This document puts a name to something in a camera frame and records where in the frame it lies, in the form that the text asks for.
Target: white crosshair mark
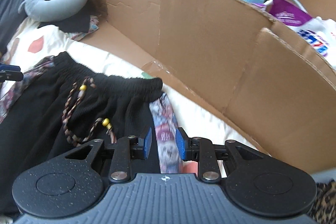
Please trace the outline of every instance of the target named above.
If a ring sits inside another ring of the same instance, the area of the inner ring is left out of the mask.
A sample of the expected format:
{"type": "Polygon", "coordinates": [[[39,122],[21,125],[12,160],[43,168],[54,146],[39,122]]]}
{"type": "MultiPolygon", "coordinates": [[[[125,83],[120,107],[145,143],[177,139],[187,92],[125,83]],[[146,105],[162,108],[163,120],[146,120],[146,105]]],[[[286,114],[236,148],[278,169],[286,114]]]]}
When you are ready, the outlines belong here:
{"type": "Polygon", "coordinates": [[[168,180],[170,180],[170,177],[169,177],[169,176],[163,176],[161,179],[162,179],[163,181],[168,181],[168,180]]]}

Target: leopard print fabric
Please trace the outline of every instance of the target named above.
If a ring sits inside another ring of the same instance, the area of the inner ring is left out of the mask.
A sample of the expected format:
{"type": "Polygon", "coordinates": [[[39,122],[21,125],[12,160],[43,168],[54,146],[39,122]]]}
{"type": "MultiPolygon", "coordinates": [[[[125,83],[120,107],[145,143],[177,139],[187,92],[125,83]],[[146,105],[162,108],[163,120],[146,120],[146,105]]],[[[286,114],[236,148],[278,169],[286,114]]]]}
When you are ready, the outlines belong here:
{"type": "Polygon", "coordinates": [[[320,224],[336,224],[336,181],[317,184],[317,196],[309,214],[320,224]]]}

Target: yellow bead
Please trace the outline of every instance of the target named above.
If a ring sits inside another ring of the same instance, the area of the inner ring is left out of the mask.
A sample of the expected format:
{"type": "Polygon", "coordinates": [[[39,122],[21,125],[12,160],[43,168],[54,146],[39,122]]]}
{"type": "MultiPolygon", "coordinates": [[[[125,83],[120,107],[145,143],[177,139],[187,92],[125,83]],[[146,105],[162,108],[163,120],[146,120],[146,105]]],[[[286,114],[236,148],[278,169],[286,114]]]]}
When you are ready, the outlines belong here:
{"type": "Polygon", "coordinates": [[[79,90],[86,90],[86,85],[81,85],[80,87],[79,87],[79,90]]]}
{"type": "Polygon", "coordinates": [[[110,123],[110,120],[107,119],[107,118],[105,118],[105,119],[102,121],[101,124],[103,125],[103,127],[107,127],[109,123],[110,123]]]}

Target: purple package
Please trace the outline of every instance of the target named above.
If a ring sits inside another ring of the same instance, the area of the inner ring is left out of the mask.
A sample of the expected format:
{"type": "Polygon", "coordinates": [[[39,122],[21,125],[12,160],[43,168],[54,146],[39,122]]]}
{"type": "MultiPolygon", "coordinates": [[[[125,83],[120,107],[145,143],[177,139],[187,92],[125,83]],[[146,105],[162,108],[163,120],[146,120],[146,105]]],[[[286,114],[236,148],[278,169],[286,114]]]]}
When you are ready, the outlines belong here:
{"type": "Polygon", "coordinates": [[[269,13],[287,26],[299,27],[312,17],[287,0],[273,0],[269,13]]]}

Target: drawstring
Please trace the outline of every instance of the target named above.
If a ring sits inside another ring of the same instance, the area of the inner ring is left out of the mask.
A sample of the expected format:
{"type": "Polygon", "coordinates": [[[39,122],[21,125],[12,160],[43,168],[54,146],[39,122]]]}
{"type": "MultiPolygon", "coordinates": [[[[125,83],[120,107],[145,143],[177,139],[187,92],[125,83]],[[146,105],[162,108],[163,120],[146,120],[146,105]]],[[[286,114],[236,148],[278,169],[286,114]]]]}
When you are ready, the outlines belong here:
{"type": "Polygon", "coordinates": [[[75,102],[75,104],[73,105],[73,107],[69,110],[70,108],[70,102],[72,100],[72,96],[73,93],[75,92],[75,90],[77,89],[77,82],[73,83],[72,85],[72,89],[70,90],[68,99],[65,103],[65,108],[63,110],[63,115],[62,115],[62,123],[63,123],[63,129],[64,129],[64,133],[65,136],[67,137],[67,141],[68,143],[74,145],[74,146],[80,146],[82,143],[87,142],[93,135],[93,130],[97,127],[97,125],[101,122],[102,125],[104,127],[106,127],[108,130],[106,132],[107,135],[110,136],[111,138],[111,143],[116,143],[117,142],[117,138],[115,137],[115,134],[112,131],[112,125],[110,124],[109,119],[102,119],[102,118],[98,118],[91,130],[90,133],[87,137],[85,138],[79,138],[77,137],[75,134],[73,134],[73,132],[71,130],[68,129],[68,121],[70,120],[75,108],[80,104],[80,102],[83,100],[84,95],[85,95],[85,91],[87,89],[87,86],[85,85],[87,82],[90,83],[90,86],[95,88],[96,85],[93,83],[93,78],[85,78],[82,85],[79,87],[79,93],[77,96],[77,100],[75,102]]]}

